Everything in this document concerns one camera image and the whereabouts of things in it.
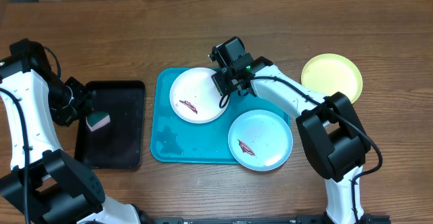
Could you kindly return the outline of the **green pink sponge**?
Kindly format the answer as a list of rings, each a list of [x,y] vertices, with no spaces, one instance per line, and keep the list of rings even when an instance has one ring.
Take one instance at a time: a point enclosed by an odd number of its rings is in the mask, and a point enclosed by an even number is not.
[[[107,112],[92,111],[86,117],[86,125],[90,132],[94,132],[110,123],[110,115]]]

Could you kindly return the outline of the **white plate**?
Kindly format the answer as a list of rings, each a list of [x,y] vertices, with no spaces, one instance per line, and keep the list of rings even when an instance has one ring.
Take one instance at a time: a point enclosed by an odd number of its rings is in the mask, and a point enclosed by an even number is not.
[[[222,98],[212,75],[217,72],[210,68],[190,68],[182,72],[173,82],[169,100],[175,114],[181,119],[204,124],[216,120],[226,110],[219,106]]]

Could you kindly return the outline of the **yellow green plate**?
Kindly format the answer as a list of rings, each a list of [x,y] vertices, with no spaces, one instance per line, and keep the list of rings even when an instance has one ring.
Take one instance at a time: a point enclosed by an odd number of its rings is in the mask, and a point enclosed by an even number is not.
[[[324,53],[311,58],[300,76],[304,87],[326,95],[341,92],[353,104],[361,95],[363,78],[356,65],[348,58]]]

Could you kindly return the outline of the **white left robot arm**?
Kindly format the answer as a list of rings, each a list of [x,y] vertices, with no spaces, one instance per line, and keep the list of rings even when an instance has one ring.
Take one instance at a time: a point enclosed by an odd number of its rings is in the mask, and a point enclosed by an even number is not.
[[[49,86],[19,63],[1,67],[12,139],[1,195],[33,223],[140,223],[138,210],[104,193],[94,172],[65,153],[49,111]]]

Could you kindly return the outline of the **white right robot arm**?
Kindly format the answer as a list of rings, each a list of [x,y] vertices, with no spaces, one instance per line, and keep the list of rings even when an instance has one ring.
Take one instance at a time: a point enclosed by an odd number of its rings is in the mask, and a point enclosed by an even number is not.
[[[295,119],[307,160],[325,180],[328,219],[362,223],[360,178],[370,174],[363,170],[366,154],[378,147],[367,136],[350,100],[340,92],[325,96],[311,91],[264,57],[212,55],[210,59],[220,67],[212,80],[223,97],[246,90]]]

